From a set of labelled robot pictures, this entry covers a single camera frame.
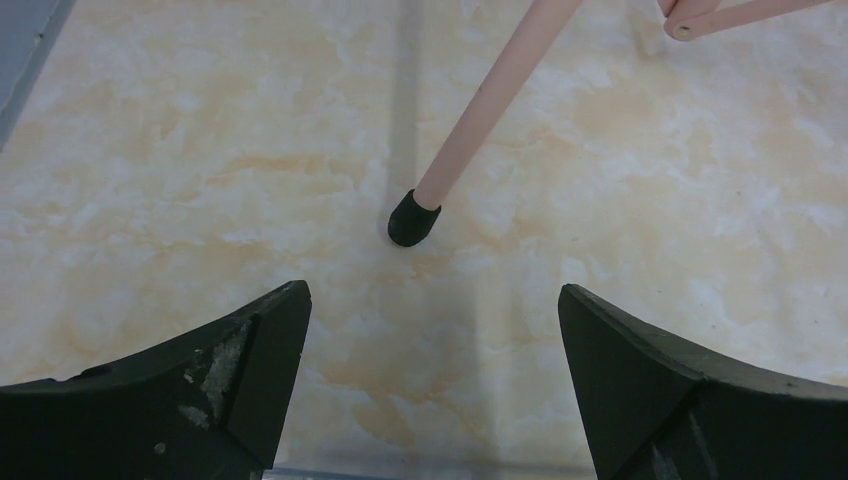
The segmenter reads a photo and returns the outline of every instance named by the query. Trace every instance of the black rubber cap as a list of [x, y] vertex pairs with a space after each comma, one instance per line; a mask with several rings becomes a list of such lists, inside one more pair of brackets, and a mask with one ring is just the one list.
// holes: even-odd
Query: black rubber cap
[[389, 217], [389, 238], [401, 247], [411, 247], [427, 238], [442, 207], [436, 210], [427, 210], [415, 203], [412, 192], [403, 197], [392, 216]]

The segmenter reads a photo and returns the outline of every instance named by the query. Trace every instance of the black robotic claw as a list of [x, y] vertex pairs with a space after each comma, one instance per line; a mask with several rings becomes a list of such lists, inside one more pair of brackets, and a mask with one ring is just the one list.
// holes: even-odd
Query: black robotic claw
[[599, 480], [848, 478], [848, 388], [718, 354], [576, 285], [559, 317]]
[[290, 282], [67, 381], [0, 388], [0, 478], [259, 478], [273, 466], [311, 308], [306, 282]]

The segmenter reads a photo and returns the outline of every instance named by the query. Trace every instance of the beige floor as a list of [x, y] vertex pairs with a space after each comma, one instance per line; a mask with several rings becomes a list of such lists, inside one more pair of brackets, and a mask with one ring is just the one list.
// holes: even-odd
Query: beige floor
[[431, 237], [387, 243], [528, 4], [78, 0], [0, 157], [0, 383], [302, 278], [289, 466], [591, 476], [567, 282], [848, 385], [844, 0], [689, 44], [586, 2]]

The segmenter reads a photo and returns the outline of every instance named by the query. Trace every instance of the pink pole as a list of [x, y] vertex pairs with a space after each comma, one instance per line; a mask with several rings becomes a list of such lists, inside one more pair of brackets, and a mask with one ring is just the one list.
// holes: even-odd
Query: pink pole
[[396, 244], [409, 247], [430, 233], [445, 197], [580, 3], [533, 0], [418, 186], [392, 213]]

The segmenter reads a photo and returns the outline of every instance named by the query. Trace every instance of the pink hinge joint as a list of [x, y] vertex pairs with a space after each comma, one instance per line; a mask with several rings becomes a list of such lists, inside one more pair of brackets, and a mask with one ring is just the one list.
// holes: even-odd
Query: pink hinge joint
[[721, 0], [658, 0], [667, 20], [663, 29], [671, 38], [693, 40], [831, 0], [751, 0], [716, 10]]

